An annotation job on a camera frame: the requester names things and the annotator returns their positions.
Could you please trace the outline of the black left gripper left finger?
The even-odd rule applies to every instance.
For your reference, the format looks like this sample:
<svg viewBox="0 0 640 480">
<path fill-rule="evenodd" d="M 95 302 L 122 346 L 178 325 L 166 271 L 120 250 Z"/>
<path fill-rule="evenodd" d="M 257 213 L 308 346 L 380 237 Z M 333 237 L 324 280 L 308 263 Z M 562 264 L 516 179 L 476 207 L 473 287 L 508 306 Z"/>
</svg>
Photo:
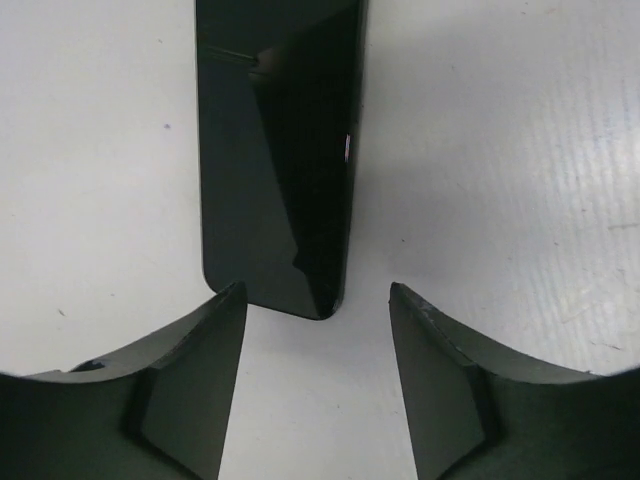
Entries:
<svg viewBox="0 0 640 480">
<path fill-rule="evenodd" d="M 1 377 L 5 479 L 215 479 L 245 333 L 234 283 L 72 370 Z"/>
</svg>

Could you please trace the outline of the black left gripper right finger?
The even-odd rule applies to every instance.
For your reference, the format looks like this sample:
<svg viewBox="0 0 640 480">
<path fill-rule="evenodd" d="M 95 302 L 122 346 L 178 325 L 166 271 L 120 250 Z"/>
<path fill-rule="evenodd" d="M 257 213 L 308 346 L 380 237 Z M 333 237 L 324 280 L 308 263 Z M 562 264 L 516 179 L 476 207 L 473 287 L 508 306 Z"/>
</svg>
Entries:
<svg viewBox="0 0 640 480">
<path fill-rule="evenodd" d="M 389 313 L 421 479 L 635 479 L 639 372 L 572 370 L 456 321 L 408 286 Z"/>
</svg>

